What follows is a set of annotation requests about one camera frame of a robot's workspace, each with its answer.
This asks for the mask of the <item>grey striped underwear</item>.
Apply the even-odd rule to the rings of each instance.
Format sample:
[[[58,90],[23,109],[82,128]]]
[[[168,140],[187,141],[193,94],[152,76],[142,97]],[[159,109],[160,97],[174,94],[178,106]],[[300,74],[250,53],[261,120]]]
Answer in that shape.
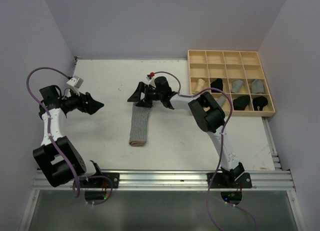
[[[132,147],[143,147],[148,139],[148,123],[151,113],[149,107],[139,107],[137,103],[132,106],[131,128],[129,134],[129,145]]]

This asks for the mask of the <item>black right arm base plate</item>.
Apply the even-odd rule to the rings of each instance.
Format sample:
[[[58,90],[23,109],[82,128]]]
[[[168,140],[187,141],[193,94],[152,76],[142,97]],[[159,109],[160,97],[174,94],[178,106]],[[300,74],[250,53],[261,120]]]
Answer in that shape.
[[[236,180],[232,180],[226,174],[218,172],[210,185],[211,189],[251,189],[252,187],[251,176],[248,172],[244,172]]]

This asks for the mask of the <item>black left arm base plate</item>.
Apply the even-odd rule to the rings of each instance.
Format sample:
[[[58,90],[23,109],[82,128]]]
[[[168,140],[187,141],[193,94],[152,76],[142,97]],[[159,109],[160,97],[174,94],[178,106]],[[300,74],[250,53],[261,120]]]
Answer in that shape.
[[[103,172],[101,175],[89,176],[80,182],[82,188],[89,189],[117,189],[120,182],[120,173],[118,172]]]

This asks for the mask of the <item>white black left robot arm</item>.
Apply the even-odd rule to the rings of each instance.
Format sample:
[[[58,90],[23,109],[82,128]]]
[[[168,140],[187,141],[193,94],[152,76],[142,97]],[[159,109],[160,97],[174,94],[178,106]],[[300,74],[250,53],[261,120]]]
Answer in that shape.
[[[63,134],[63,124],[67,113],[79,110],[89,115],[95,114],[104,104],[92,98],[91,94],[70,92],[62,96],[60,88],[50,85],[39,90],[42,101],[39,116],[44,123],[44,135],[40,147],[33,150],[33,157],[44,176],[53,187],[64,185],[75,175],[85,177],[92,187],[103,184],[104,175],[100,167],[91,161],[92,168],[86,165],[69,138]]]

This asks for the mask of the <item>beige underwear with navy trim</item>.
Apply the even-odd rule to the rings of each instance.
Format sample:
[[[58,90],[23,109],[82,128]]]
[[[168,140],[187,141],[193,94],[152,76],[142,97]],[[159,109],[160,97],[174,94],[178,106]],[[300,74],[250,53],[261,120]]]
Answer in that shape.
[[[202,78],[199,78],[199,79],[197,80],[196,87],[195,87],[195,90],[194,90],[194,91],[195,91],[196,93],[199,93],[199,92],[201,92],[204,88],[205,88],[205,80],[202,79]]]

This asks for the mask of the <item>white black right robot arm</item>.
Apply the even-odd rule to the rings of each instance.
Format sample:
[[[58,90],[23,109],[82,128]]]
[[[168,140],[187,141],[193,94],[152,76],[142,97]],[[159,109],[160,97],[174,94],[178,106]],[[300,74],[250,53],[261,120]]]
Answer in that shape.
[[[157,82],[155,86],[141,81],[127,101],[144,108],[151,108],[154,101],[160,101],[165,108],[190,111],[197,126],[208,134],[218,151],[222,183],[232,188],[241,181],[245,169],[228,144],[226,134],[230,118],[225,118],[225,112],[210,92],[205,90],[194,96],[181,95],[172,91],[166,80]]]

